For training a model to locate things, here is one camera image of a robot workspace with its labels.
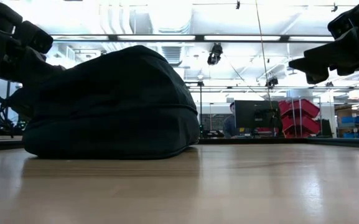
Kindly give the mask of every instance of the stacked red bins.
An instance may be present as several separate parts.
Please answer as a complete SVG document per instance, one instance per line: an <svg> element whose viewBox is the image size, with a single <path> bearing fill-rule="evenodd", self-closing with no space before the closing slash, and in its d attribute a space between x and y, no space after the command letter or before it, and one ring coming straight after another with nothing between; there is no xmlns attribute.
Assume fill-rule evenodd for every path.
<svg viewBox="0 0 359 224"><path fill-rule="evenodd" d="M320 109L308 100L279 102L283 132L286 138L306 138L320 131L320 124L314 121Z"/></svg>

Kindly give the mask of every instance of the desk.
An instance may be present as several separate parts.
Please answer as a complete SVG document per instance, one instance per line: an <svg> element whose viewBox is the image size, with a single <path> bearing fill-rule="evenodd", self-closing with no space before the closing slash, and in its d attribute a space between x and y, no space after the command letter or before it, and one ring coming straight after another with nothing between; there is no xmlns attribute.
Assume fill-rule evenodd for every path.
<svg viewBox="0 0 359 224"><path fill-rule="evenodd" d="M198 145L159 161L0 151L0 223L359 223L359 148Z"/></svg>

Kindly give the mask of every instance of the ceiling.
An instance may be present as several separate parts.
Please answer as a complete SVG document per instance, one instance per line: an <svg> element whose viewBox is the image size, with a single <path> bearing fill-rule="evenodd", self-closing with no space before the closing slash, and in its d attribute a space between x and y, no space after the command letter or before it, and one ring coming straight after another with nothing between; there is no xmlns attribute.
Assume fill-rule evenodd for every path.
<svg viewBox="0 0 359 224"><path fill-rule="evenodd" d="M335 0L4 0L24 19L53 35L88 34L253 34L325 35L327 24L359 1ZM50 63L66 67L95 58L101 51L115 51L141 44L158 51L185 80L208 80L209 85L264 86L266 76L277 77L279 86L310 86L300 71L288 68L288 61L311 43L222 43L223 57L207 65L211 42L57 42L48 54ZM334 86L359 86L359 74L339 77L330 72Z"/></svg>

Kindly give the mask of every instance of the black backpack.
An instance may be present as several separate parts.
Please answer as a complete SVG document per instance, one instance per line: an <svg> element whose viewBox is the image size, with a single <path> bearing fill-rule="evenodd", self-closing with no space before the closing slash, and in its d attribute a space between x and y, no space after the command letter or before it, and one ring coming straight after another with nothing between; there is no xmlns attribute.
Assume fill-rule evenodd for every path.
<svg viewBox="0 0 359 224"><path fill-rule="evenodd" d="M166 59L143 46L102 55L9 99L31 121L27 152L56 159L163 159L197 143L197 110Z"/></svg>

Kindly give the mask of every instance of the ceiling duct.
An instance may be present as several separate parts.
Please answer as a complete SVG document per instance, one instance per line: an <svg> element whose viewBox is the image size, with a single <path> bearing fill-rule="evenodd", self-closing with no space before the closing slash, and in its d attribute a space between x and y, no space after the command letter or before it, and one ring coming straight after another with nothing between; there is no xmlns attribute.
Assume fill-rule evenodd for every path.
<svg viewBox="0 0 359 224"><path fill-rule="evenodd" d="M150 4L149 15L154 34L190 34L192 21L192 3L190 1L181 1L174 5L172 2ZM157 51L172 66L179 66L186 48L164 44L164 46L157 47Z"/></svg>

